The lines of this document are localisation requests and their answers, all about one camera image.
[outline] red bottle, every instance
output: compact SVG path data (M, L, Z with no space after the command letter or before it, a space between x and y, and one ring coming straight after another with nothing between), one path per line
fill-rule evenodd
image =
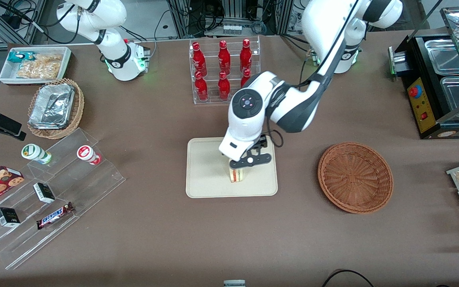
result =
M242 77L242 80L240 80L240 87L243 88L245 82L249 80L249 77L251 76L251 70L249 68L244 69L244 76Z
M199 100L206 102L206 100L208 100L208 88L206 87L206 82L200 71L196 71L196 73L194 73L194 77L196 78L194 81L194 87L196 87L196 93L198 94Z
M226 72L221 71L219 73L219 98L221 100L228 100L230 98L230 87L229 87L230 82L228 79L226 79Z
M199 43L194 42L192 44L192 49L194 50L194 54L192 56L192 60L194 62L194 67L196 71L200 71L203 77L206 76L206 61L204 60L203 52L199 49Z
M231 56L224 40L219 42L219 67L226 73L226 76L231 73Z
M251 57L253 53L251 52L251 41L249 39L244 39L242 41L242 51L240 51L240 71L244 73L245 69L251 69Z

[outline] red button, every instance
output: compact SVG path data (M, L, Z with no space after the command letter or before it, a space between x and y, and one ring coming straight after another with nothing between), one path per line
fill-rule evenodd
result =
M408 91L408 95L411 96L412 98L414 96L417 96L417 93L419 93L419 90L416 87L413 87Z

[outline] yogurt bottle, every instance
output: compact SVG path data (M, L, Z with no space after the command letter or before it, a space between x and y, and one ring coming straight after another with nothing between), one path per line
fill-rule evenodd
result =
M42 149L38 145L35 145L34 143L25 145L22 148L20 154L23 158L38 161L38 163L41 163L42 165L47 165L49 162L51 162L51 159L53 158L51 153L45 151L44 149Z

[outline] beige tray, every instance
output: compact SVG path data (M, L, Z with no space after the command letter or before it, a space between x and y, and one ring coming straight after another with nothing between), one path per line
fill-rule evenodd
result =
M262 153L272 160L244 168L244 180L231 183L228 158L219 152L222 138L193 138L187 145L185 192L190 198L272 196L277 192L274 145Z

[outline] black box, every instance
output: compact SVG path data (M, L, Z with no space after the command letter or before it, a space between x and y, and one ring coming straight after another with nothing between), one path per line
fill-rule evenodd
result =
M35 189L35 193L38 196L38 200L45 203L53 203L55 198L53 192L47 184L40 182L35 183L33 184L33 189Z
M16 227L20 224L20 220L15 212L15 209L8 207L0 207L0 223L3 227Z

